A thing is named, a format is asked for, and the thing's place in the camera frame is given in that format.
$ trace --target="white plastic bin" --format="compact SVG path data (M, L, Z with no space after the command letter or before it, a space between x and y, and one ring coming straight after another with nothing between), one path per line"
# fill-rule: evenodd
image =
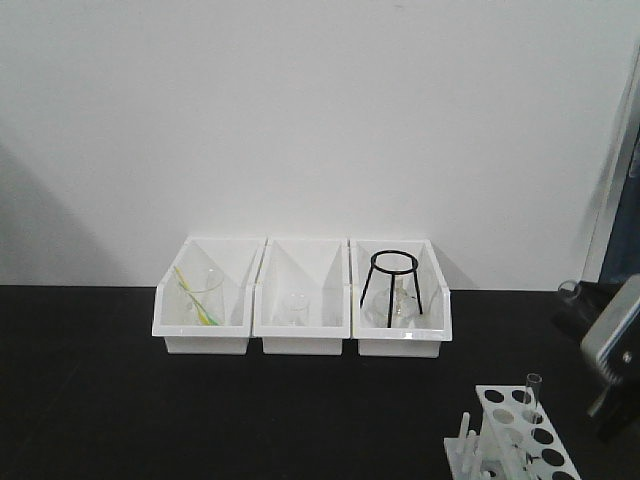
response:
M164 337L169 353L246 353L265 242L266 238L187 238L156 289L152 334ZM219 325L197 321L176 266L194 282L202 280L208 267L222 271L224 317Z
M381 250L400 250L418 260L418 286L423 314L416 314L408 326L381 326L373 302L376 295L390 287L390 275L374 270L364 304L364 289L371 256ZM430 357L439 355L441 342L451 341L451 305L449 288L429 240L354 240L350 241L353 281L353 338L358 339L360 355L394 357ZM405 278L406 290L416 296L412 275Z
M300 308L289 309L288 299ZM350 313L346 239L269 239L253 323L264 353L340 355Z

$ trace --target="black countertop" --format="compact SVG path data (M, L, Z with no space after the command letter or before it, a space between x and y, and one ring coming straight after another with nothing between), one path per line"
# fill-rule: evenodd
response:
M599 393L549 322L551 293L452 293L438 359L168 355L153 288L0 287L0 478L449 479L443 437L477 384L544 377L542 403L583 480L640 478Z

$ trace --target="glass beaker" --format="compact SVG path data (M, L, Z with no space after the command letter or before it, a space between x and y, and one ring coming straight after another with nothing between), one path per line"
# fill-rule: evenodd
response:
M390 290L388 288L378 292L373 297L373 317L376 327L384 328L389 320ZM393 291L393 311L391 326L395 328L415 328L418 313L418 301L409 295L404 288L404 279L398 279Z
M178 267L174 267L178 285L185 294L185 307L190 323L196 325L224 325L224 274L209 267L200 281L189 283Z
M276 321L283 326L306 326L309 321L309 297L303 293L285 294Z

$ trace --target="test tube rack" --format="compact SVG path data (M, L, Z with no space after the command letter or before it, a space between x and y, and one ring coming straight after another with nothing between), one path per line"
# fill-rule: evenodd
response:
M524 403L523 386L478 385L480 434L464 412L444 448L453 480L581 480L541 404Z

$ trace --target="rack hole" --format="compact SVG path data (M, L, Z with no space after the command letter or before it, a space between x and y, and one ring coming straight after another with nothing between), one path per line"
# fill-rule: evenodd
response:
M504 410L503 408L496 408L493 411L493 418L504 424L513 422L513 414L509 410Z
M553 472L551 476L552 480L576 480L573 475L569 475L567 472Z
M487 390L484 392L484 398L493 403L502 403L504 401L504 395L497 390Z
M553 443L553 435L544 428L536 428L533 430L532 437L538 443L549 445Z
M507 441L512 445L520 445L522 440L524 440L524 436L522 433L517 431L515 428L507 427L504 429L505 437Z
M553 448L545 448L542 451L542 459L552 467L560 467L564 465L564 457L559 451L554 450Z
M524 390L514 390L511 392L511 396L516 402L529 403L531 401L531 395L525 393Z
M533 423L534 425L539 425L544 421L544 418L542 418L542 414L534 412L533 410L525 410L524 412L522 412L522 418L524 418L529 423Z

